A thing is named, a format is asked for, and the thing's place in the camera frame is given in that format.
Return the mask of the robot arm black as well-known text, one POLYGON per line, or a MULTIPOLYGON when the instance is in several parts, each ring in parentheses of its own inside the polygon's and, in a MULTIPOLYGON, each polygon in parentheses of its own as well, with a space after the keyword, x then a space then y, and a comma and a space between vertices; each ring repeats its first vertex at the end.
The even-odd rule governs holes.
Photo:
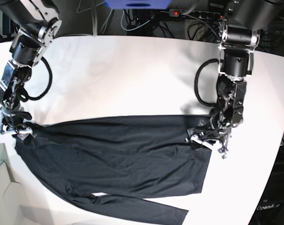
POLYGON ((216 150, 226 157, 231 130, 243 120, 244 78, 252 72, 252 54, 260 37, 257 31, 283 3, 282 0, 244 0, 231 19, 222 19, 219 48, 224 52, 223 59, 207 61, 207 64, 219 64, 217 102, 209 104, 212 112, 203 116, 203 125, 196 115, 106 117, 47 127, 30 124, 37 136, 17 141, 17 154, 78 150, 138 154, 191 147, 193 150, 216 150))
POLYGON ((127 139, 123 120, 134 118, 139 122, 131 134, 158 127, 164 140, 174 141, 176 134, 185 138, 188 126, 179 109, 195 94, 191 82, 184 84, 179 72, 171 71, 183 55, 177 41, 60 37, 64 20, 51 0, 0 0, 0 10, 20 25, 0 80, 0 105, 9 112, 16 150, 116 146, 127 139), (24 130, 14 117, 20 114, 20 101, 29 100, 24 84, 40 61, 50 78, 62 78, 64 84, 49 82, 33 98, 35 111, 54 116, 54 122, 44 127, 31 123, 24 130))

